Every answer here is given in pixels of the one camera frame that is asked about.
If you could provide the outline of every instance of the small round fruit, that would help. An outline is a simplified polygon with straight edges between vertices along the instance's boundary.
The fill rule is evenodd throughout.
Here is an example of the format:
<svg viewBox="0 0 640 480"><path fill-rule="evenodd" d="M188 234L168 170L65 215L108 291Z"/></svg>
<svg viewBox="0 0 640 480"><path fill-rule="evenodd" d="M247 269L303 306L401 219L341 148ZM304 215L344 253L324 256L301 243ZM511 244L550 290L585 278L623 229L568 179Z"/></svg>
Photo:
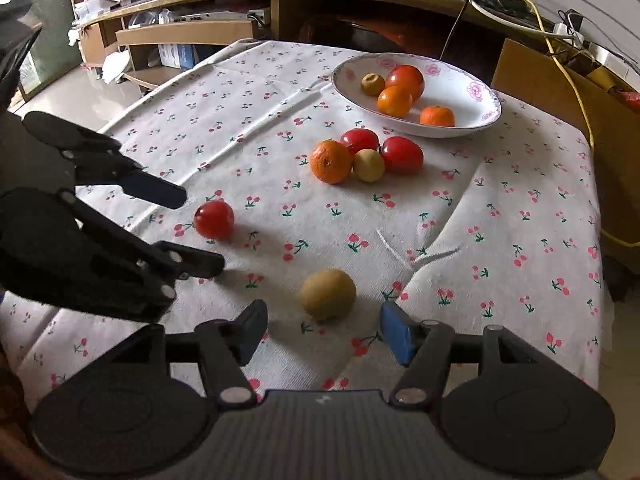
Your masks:
<svg viewBox="0 0 640 480"><path fill-rule="evenodd" d="M385 174L385 161L376 150L360 150L353 157L353 173L363 182L376 182Z"/></svg>
<svg viewBox="0 0 640 480"><path fill-rule="evenodd" d="M422 92L424 92L424 78L422 73L415 66L400 65L396 66L389 75L386 76L385 85L387 88L391 86L402 86L406 88L414 101L417 101Z"/></svg>
<svg viewBox="0 0 640 480"><path fill-rule="evenodd" d="M356 301L356 285L340 269L314 272L302 284L300 303L316 321L346 317Z"/></svg>
<svg viewBox="0 0 640 480"><path fill-rule="evenodd" d="M378 97L385 89L385 78L380 74L367 74L360 82L360 89L366 95Z"/></svg>
<svg viewBox="0 0 640 480"><path fill-rule="evenodd" d="M323 140L311 153L309 166L318 180L338 184L349 176L353 155L337 140Z"/></svg>
<svg viewBox="0 0 640 480"><path fill-rule="evenodd" d="M226 240L234 230L234 210L222 200L205 202L193 216L198 234L212 240Z"/></svg>
<svg viewBox="0 0 640 480"><path fill-rule="evenodd" d="M409 91L401 86L385 88L378 96L378 110L388 116L404 118L411 110L414 99Z"/></svg>
<svg viewBox="0 0 640 480"><path fill-rule="evenodd" d="M378 136L371 130L367 130L366 128L354 128L353 130L348 130L342 134L342 137L340 137L340 143L347 147L351 155L355 155L360 150L365 150L367 148L370 150L376 150L380 142L378 140Z"/></svg>
<svg viewBox="0 0 640 480"><path fill-rule="evenodd" d="M385 169L394 174L416 174L422 169L424 155L420 146L404 137L389 137L382 144Z"/></svg>
<svg viewBox="0 0 640 480"><path fill-rule="evenodd" d="M451 108L446 106L427 106L420 112L420 124L453 128L456 126L456 117Z"/></svg>

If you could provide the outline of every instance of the tablecloth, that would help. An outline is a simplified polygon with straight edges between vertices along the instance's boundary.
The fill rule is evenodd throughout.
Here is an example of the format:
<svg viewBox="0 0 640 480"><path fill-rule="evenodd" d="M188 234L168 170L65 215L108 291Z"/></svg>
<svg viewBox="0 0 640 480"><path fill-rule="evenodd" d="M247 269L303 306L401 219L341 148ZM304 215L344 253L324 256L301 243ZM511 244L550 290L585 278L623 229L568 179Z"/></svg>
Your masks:
<svg viewBox="0 0 640 480"><path fill-rule="evenodd" d="M148 242L165 239L217 251L215 280L177 285L162 318L169 333L235 317L263 298L269 329L244 368L252 387L380 388L402 368L378 331L383 300L418 320L458 332L501 324L596 387L602 268L593 165L582 134L498 94L502 117L457 139L413 137L424 171L316 180L317 142L366 126L381 142L402 132L354 109L328 82L358 52L309 44L239 41L157 88L106 132L145 171L184 186L169 210L117 186L78 196ZM208 200L234 208L229 242L205 240L193 213ZM303 280L325 267L351 275L358 299L349 317L318 325L298 303ZM28 406L140 327L7 294L0 339ZM172 374L202 391L194 365Z"/></svg>

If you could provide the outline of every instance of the metal bolt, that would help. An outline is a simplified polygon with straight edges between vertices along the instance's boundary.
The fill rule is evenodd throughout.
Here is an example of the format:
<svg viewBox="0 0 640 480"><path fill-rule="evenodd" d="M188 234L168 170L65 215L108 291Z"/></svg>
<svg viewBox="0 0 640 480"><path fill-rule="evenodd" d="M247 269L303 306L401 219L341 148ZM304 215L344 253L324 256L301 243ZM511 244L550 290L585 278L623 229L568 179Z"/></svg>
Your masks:
<svg viewBox="0 0 640 480"><path fill-rule="evenodd" d="M166 283L160 287L160 292L162 292L162 294L169 298L170 300L174 300L175 299L175 290L173 290L169 285L167 285Z"/></svg>
<svg viewBox="0 0 640 480"><path fill-rule="evenodd" d="M404 388L396 392L396 400L403 404L419 404L427 399L427 392L420 388Z"/></svg>
<svg viewBox="0 0 640 480"><path fill-rule="evenodd" d="M232 386L220 392L220 400L225 404L242 404L251 399L251 390L243 386Z"/></svg>
<svg viewBox="0 0 640 480"><path fill-rule="evenodd" d="M68 204L73 204L76 201L76 196L70 191L60 192L60 198Z"/></svg>
<svg viewBox="0 0 640 480"><path fill-rule="evenodd" d="M175 263L182 263L182 256L175 251L169 251L169 258L171 258Z"/></svg>

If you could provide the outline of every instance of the white oval plate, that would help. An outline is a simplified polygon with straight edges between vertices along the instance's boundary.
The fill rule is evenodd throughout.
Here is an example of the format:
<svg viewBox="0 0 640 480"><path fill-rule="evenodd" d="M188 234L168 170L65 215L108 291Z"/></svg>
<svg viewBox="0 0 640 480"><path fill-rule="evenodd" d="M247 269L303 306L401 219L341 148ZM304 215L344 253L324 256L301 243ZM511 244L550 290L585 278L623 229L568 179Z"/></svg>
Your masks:
<svg viewBox="0 0 640 480"><path fill-rule="evenodd" d="M360 90L361 79L375 73L385 77L398 65L413 65L424 77L424 92L404 119L378 111L377 99ZM448 63L413 54L363 54L336 67L331 83L353 105L385 119L385 123L409 135L421 137L459 137L482 130L500 118L502 107L497 95L477 77ZM456 117L454 128L425 126L418 118L427 106L446 106Z"/></svg>

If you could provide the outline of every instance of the floor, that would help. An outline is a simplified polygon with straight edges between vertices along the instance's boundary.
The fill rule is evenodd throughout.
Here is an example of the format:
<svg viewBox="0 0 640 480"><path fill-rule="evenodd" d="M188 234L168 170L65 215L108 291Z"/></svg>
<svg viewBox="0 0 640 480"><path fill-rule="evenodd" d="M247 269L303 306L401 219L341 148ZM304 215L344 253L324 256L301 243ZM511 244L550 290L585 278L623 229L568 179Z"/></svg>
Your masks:
<svg viewBox="0 0 640 480"><path fill-rule="evenodd" d="M106 85L75 69L17 112L42 110L98 130L140 97L132 82ZM616 434L601 472L611 480L640 478L640 290L617 303L613 348L603 352L600 392L616 414Z"/></svg>
<svg viewBox="0 0 640 480"><path fill-rule="evenodd" d="M95 72L75 68L45 88L16 112L24 116L38 110L48 112L85 128L99 130L140 98L131 81L105 84Z"/></svg>

